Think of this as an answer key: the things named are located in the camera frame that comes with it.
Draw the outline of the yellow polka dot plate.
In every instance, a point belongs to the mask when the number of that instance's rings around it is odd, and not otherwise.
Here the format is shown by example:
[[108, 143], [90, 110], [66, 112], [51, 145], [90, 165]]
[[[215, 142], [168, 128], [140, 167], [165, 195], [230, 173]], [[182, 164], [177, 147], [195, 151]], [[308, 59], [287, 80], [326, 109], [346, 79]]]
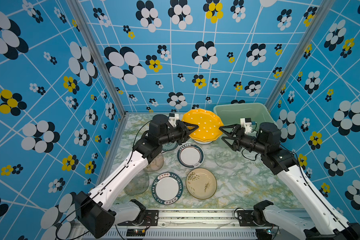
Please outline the yellow polka dot plate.
[[191, 134], [193, 140], [202, 142], [216, 141], [223, 133], [219, 127], [223, 126], [223, 121], [214, 112], [194, 109], [185, 113], [182, 117], [183, 122], [198, 125], [199, 128]]

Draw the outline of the light green plastic bin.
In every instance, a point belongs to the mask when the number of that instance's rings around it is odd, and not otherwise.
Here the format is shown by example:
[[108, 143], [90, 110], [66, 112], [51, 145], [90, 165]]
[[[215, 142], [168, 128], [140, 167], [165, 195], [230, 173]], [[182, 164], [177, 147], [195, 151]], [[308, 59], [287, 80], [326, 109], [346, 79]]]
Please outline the light green plastic bin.
[[268, 109], [261, 103], [217, 105], [214, 107], [214, 113], [221, 118], [224, 125], [239, 124], [242, 118], [251, 118], [257, 124], [276, 123]]

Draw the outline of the green red rim white plate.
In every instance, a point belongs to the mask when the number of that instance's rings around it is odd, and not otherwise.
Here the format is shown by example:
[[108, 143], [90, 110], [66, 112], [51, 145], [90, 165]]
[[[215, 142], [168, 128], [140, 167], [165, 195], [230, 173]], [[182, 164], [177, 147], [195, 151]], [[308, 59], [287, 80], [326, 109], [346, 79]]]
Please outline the green red rim white plate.
[[187, 169], [198, 168], [205, 160], [202, 148], [195, 144], [184, 144], [177, 152], [178, 162]]

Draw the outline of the green rim HAO SHI plate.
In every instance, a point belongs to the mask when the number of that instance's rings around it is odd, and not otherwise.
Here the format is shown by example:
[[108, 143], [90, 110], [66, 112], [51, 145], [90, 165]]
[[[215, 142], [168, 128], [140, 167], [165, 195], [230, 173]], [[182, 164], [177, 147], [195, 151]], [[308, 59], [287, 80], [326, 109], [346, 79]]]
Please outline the green rim HAO SHI plate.
[[161, 205], [177, 202], [184, 192], [182, 179], [175, 173], [165, 172], [158, 175], [152, 184], [152, 195]]

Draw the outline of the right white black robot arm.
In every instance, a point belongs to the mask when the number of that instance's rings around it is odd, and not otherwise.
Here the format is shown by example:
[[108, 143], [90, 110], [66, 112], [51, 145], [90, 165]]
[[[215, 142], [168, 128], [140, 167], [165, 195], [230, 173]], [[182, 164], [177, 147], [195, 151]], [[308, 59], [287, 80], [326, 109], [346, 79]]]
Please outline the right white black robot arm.
[[233, 151], [247, 149], [260, 154], [263, 164], [292, 191], [311, 218], [304, 221], [270, 201], [262, 201], [254, 205], [257, 225], [276, 225], [300, 240], [360, 240], [360, 224], [341, 215], [306, 177], [293, 153], [281, 148], [281, 130], [275, 124], [261, 123], [254, 137], [240, 124], [219, 129]]

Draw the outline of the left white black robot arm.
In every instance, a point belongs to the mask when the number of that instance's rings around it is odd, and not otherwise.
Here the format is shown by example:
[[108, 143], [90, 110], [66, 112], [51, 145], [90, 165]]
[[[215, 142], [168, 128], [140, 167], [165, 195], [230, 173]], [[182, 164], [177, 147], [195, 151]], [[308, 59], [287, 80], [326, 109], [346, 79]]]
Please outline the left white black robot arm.
[[168, 143], [187, 142], [198, 125], [183, 122], [177, 114], [155, 115], [148, 130], [134, 142], [121, 165], [88, 193], [75, 197], [76, 218], [96, 238], [103, 237], [113, 226], [124, 222], [141, 223], [146, 207], [137, 200], [114, 207], [114, 201], [132, 179], [146, 168]]

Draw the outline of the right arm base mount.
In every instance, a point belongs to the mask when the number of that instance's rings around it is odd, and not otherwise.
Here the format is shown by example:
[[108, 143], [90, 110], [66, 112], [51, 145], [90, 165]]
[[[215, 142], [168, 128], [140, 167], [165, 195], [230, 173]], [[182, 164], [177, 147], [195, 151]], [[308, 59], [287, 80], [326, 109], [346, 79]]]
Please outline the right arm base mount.
[[241, 227], [264, 227], [269, 229], [276, 227], [268, 222], [256, 223], [253, 210], [236, 209], [234, 210], [234, 218], [239, 222]]

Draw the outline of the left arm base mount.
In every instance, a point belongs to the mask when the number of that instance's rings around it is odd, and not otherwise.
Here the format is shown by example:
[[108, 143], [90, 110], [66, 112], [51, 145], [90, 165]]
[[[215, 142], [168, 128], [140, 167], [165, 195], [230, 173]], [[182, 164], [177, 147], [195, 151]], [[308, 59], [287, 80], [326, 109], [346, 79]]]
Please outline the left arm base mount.
[[136, 226], [136, 227], [148, 227], [148, 226], [157, 226], [159, 220], [159, 211], [158, 210], [146, 210], [145, 215], [141, 220], [137, 221], [126, 221], [119, 223], [118, 226]]

